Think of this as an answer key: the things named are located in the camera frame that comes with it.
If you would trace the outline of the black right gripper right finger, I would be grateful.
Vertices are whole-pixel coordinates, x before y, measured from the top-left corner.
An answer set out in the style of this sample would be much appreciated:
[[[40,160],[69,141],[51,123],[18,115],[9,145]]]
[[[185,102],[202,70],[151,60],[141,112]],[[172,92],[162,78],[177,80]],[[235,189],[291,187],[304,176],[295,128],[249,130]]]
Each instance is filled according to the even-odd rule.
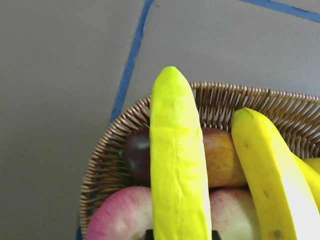
[[[221,236],[217,230],[211,231],[211,239],[212,240],[221,240]]]

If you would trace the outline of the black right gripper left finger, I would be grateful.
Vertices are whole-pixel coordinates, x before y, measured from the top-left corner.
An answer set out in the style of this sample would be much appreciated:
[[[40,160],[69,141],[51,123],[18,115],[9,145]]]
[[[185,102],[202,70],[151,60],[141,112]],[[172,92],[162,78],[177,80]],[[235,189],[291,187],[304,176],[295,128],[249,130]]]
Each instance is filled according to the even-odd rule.
[[[144,240],[154,240],[154,232],[152,229],[147,229],[145,231]]]

